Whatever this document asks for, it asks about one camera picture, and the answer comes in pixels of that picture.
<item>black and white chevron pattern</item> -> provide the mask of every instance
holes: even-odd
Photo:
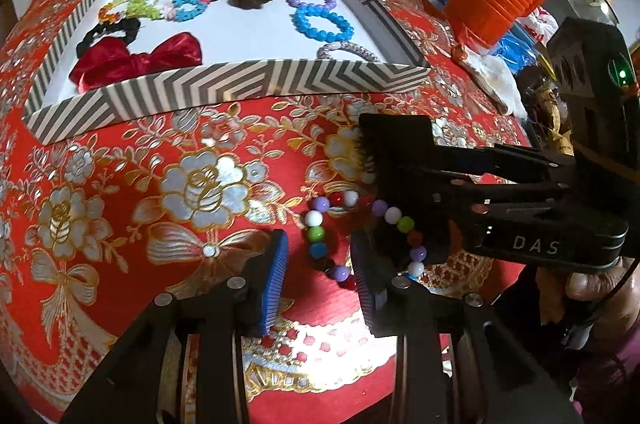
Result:
[[[337,60],[265,60],[180,68],[110,84],[41,108],[68,41],[95,0],[81,0],[34,79],[22,120],[42,144],[115,122],[193,106],[265,96],[407,92],[430,71],[420,49],[378,0],[359,0],[392,33],[413,65]]]

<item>light blue beaded bracelet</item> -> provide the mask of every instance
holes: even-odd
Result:
[[[175,15],[171,15],[174,21],[188,21],[202,14],[207,8],[207,3],[202,0],[173,0],[172,4],[176,8]],[[194,7],[191,10],[180,9],[185,4]]]
[[[327,18],[331,23],[337,25],[341,32],[334,33],[313,28],[306,18],[307,16]],[[306,37],[328,43],[333,43],[334,41],[349,41],[353,37],[353,27],[347,20],[342,16],[338,16],[335,12],[329,12],[316,5],[300,7],[293,15],[293,25]]]

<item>blue plastic bag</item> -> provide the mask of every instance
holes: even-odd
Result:
[[[536,53],[532,50],[532,47],[523,40],[516,38],[516,36],[510,32],[507,32],[502,39],[498,41],[497,47],[491,54],[498,56],[507,63],[509,70],[514,75],[524,67],[536,63]]]

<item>red tablecloth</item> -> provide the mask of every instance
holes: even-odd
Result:
[[[428,114],[441,144],[525,142],[450,61],[430,6],[380,0],[433,65],[413,93],[216,104],[42,147],[20,115],[78,1],[34,0],[0,52],[0,358],[33,407],[56,420],[149,300],[238,273],[273,227],[289,234],[290,265],[270,335],[244,341],[252,422],[341,422],[388,394],[394,342],[374,340],[356,294],[311,269],[300,214],[322,192],[367,189],[354,147],[362,112]],[[180,193],[194,170],[225,176],[213,212]],[[351,222],[338,212],[324,223],[338,263]],[[491,297],[518,270],[460,250],[422,281]],[[193,372],[189,381],[192,395]],[[185,412],[193,415],[192,398]]]

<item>red satin bow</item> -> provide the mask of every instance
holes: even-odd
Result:
[[[160,43],[148,54],[129,54],[121,38],[102,38],[78,60],[69,79],[81,94],[100,86],[202,64],[200,43],[188,32],[180,32]]]

